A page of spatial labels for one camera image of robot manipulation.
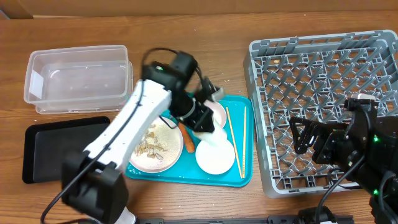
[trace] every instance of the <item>clear plastic container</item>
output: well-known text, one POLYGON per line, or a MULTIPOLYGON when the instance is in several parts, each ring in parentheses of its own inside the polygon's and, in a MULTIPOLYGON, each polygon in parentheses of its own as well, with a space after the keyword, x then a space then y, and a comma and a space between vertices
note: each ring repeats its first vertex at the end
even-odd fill
POLYGON ((132 66, 123 45, 35 51, 24 99, 40 114, 120 110, 132 92, 132 66))

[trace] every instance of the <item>chopsticks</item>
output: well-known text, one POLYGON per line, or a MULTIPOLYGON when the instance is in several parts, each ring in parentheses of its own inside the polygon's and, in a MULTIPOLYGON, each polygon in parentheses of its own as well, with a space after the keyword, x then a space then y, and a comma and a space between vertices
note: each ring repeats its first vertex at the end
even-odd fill
POLYGON ((244 178, 246 162, 246 107, 244 107, 244 121, 243 121, 243 160, 242 160, 242 178, 244 178))
POLYGON ((226 114, 227 114, 227 116, 228 116, 229 128, 230 128, 231 134, 232 134, 232 142, 234 143, 236 162, 238 163, 238 168, 239 168, 239 175, 240 175, 241 178, 242 178, 241 163, 240 163, 240 161, 239 161, 238 150, 236 149, 234 130, 233 130, 233 128, 232 128, 232 122, 231 122, 231 117, 230 117, 230 115, 229 115, 229 109, 228 109, 228 107, 226 107, 226 114))

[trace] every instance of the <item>robotic hand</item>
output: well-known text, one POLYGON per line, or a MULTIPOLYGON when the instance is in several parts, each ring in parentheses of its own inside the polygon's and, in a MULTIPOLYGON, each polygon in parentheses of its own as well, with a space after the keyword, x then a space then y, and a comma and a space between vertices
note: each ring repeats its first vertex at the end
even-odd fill
POLYGON ((156 117, 169 109, 178 122, 197 133, 213 133, 213 112, 203 103, 218 101, 222 88, 202 78, 197 61, 189 54, 171 49, 149 50, 142 59, 142 77, 125 107, 114 121, 82 153, 69 154, 62 164, 62 191, 44 210, 41 223, 55 203, 62 202, 94 219, 66 223, 128 223, 135 216, 126 208, 129 193, 123 173, 134 148, 156 117), (170 65, 145 59, 154 51, 166 50, 176 57, 170 65), (197 72, 201 89, 189 97, 185 87, 197 72))
POLYGON ((345 178, 371 194, 369 204, 376 223, 398 223, 398 118, 378 118, 375 97, 365 94, 347 98, 344 109, 353 114, 350 124, 298 117, 289 121, 297 154, 313 147, 315 163, 338 165, 345 173, 326 191, 317 209, 312 210, 315 213, 307 214, 305 223, 330 221, 330 211, 322 205, 345 178))

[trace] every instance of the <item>blue tray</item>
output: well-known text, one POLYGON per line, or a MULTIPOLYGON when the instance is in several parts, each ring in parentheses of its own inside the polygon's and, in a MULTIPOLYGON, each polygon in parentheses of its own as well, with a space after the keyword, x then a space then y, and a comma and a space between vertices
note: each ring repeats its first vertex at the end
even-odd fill
MULTIPOLYGON (((195 153, 189 154, 184 149, 180 159, 168 170, 156 174, 149 174, 137 170, 133 165, 127 166, 126 175, 132 179, 155 180, 165 182, 176 182, 185 184, 203 184, 203 185, 219 185, 228 187, 243 187, 249 183, 253 175, 253 151, 254 151, 254 115, 252 105, 249 99, 243 96, 227 95, 220 104, 224 108, 229 108, 229 115, 233 123, 236 148, 238 150, 240 164, 242 166, 243 159, 243 114, 246 107, 246 175, 244 179, 239 176, 238 165, 235 163, 232 168, 221 175, 207 174, 201 170, 195 159, 195 153)), ((162 116, 170 117, 169 111, 165 111, 162 116)), ((232 135, 229 128, 228 118, 224 130, 228 135, 228 140, 232 143, 232 135)), ((188 129, 195 147, 200 142, 199 139, 192 135, 192 131, 188 129)))

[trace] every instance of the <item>gray basket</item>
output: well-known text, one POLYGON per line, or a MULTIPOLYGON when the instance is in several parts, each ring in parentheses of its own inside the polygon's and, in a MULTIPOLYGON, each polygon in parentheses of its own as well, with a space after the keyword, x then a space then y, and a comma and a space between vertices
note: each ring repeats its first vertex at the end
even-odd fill
MULTIPOLYGON (((262 187, 268 197, 323 192, 331 184, 326 177, 333 166, 312 162, 312 149, 304 155, 294 152, 291 116, 347 123, 350 117, 343 113, 343 103, 355 92, 377 98, 378 116, 398 112, 397 40, 393 31, 379 30, 250 44, 244 72, 256 121, 262 187)), ((332 179, 341 174, 332 173, 332 179)))

